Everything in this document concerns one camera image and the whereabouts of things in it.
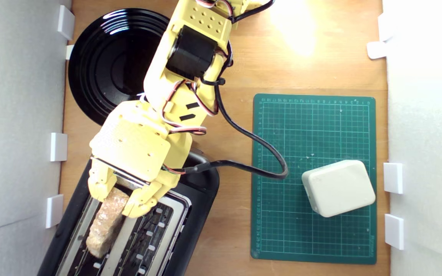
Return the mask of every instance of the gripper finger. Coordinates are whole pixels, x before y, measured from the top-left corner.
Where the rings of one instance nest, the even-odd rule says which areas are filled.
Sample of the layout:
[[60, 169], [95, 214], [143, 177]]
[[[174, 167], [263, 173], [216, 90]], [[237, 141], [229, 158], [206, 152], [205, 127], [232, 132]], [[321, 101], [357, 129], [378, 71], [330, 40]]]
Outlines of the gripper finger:
[[103, 202], [116, 182], [117, 177], [114, 175], [112, 169], [96, 159], [91, 161], [91, 169], [88, 177], [88, 190], [94, 199]]
[[177, 174], [160, 171], [158, 177], [149, 185], [133, 191], [122, 214], [130, 218], [145, 215], [158, 203], [158, 199], [177, 186], [179, 179]]

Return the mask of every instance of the wooden surface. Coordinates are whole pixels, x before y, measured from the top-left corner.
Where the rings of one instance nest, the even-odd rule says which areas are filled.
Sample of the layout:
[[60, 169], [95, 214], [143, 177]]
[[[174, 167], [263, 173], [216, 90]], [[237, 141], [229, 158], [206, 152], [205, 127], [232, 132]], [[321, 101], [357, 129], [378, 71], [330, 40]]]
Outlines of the wooden surface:
[[[73, 0], [75, 38], [101, 15], [124, 7], [172, 14], [176, 0]], [[366, 43], [378, 38], [379, 0], [278, 0], [264, 12], [242, 21], [231, 41], [235, 65], [223, 75], [223, 101], [231, 116], [251, 129], [256, 93], [372, 96], [377, 108], [378, 262], [341, 265], [255, 260], [250, 257], [251, 178], [221, 168], [221, 186], [187, 270], [188, 276], [353, 275], [388, 276], [390, 249], [384, 243], [383, 166], [388, 158], [386, 63], [371, 61]], [[251, 140], [231, 129], [221, 116], [207, 118], [208, 134], [195, 141], [210, 159], [251, 162]], [[91, 153], [88, 143], [99, 126], [77, 107], [66, 87], [64, 132], [69, 138], [60, 192], [65, 204]]]

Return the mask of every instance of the yellow robotic arm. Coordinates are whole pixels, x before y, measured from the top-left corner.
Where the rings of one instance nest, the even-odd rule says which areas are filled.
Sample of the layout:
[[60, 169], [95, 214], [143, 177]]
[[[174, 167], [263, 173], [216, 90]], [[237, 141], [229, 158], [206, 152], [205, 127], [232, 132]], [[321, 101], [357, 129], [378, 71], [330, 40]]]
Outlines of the yellow robotic arm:
[[250, 4], [178, 2], [144, 80], [147, 101], [143, 97], [119, 104], [90, 142], [88, 187], [93, 198], [103, 202], [119, 169], [143, 183], [123, 210], [123, 215], [136, 218], [177, 186], [185, 172], [172, 168], [182, 168], [191, 134], [205, 134], [202, 122], [217, 113], [214, 88], [222, 84], [219, 77], [230, 62], [228, 39], [236, 18]]

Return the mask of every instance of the black plate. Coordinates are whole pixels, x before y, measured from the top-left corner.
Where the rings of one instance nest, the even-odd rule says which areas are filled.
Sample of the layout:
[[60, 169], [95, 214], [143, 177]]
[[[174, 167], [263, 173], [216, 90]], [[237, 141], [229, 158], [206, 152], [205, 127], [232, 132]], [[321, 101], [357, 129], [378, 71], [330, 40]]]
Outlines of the black plate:
[[103, 125], [122, 101], [138, 99], [169, 18], [145, 9], [105, 14], [77, 39], [68, 78], [79, 108]]

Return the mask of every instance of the green cutting mat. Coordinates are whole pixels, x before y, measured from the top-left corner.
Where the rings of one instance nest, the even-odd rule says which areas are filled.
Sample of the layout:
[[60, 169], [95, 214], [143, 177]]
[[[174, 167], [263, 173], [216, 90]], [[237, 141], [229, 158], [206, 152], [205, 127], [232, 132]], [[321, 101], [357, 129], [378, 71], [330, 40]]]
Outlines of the green cutting mat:
[[[251, 255], [257, 259], [376, 263], [376, 203], [332, 218], [312, 211], [301, 175], [343, 159], [366, 165], [376, 192], [375, 100], [365, 97], [257, 94], [253, 131], [286, 159], [289, 175], [252, 177]], [[280, 171], [253, 145], [253, 165]]]

